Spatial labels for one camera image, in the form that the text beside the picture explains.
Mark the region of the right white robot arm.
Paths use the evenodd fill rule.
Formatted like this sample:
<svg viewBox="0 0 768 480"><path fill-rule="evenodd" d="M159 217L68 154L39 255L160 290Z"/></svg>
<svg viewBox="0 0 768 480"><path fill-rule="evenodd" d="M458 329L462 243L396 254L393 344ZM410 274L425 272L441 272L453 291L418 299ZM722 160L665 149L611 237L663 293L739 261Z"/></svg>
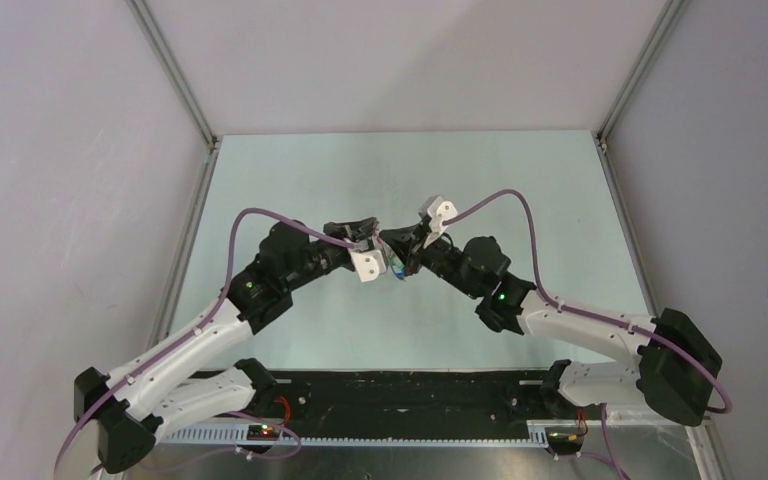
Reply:
<svg viewBox="0 0 768 480"><path fill-rule="evenodd" d="M427 269L477 300L475 312L491 331L549 337L608 357L593 365L555 362L540 392L549 415L564 418L601 403L644 404L669 421L698 426L713 412L708 402L722 358L687 314L666 308L651 317L569 304L510 273L511 260L492 236L458 248L447 235L429 241L427 234L414 225L379 237L406 275Z"/></svg>

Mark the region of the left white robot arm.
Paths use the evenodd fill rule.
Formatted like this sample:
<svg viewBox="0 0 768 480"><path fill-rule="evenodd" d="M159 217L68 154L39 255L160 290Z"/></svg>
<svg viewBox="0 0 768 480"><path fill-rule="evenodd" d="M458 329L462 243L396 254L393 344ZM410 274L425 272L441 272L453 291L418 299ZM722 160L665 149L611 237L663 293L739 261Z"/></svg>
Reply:
<svg viewBox="0 0 768 480"><path fill-rule="evenodd" d="M221 372L215 383L186 380L230 347L247 341L285 313L292 293L337 269L375 279L384 269L376 248L378 222L367 218L316 231L257 208L275 219L253 260L228 269L218 297L193 320L147 352L104 373L89 367L74 380L75 426L58 454L62 468L71 442L90 423L98 427L90 473L124 472L140 463L159 440L203 419L245 409L264 416L276 403L268 371L245 360Z"/></svg>

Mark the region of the steel key holder red handle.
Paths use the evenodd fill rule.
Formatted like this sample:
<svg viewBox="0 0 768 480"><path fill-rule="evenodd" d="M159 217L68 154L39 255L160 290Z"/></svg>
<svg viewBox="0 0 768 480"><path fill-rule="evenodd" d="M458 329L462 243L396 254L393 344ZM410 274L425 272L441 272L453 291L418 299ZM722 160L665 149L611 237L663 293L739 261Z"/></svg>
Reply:
<svg viewBox="0 0 768 480"><path fill-rule="evenodd" d="M407 267L405 263L401 260L401 258L396 254L395 250L386 242L383 240L383 238L379 235L375 235L375 240L377 244L380 246L383 255L388 263L388 268L390 272L400 281L405 281L407 278ZM396 275L393 271L393 267L395 265L402 265L404 267L404 274L403 275Z"/></svg>

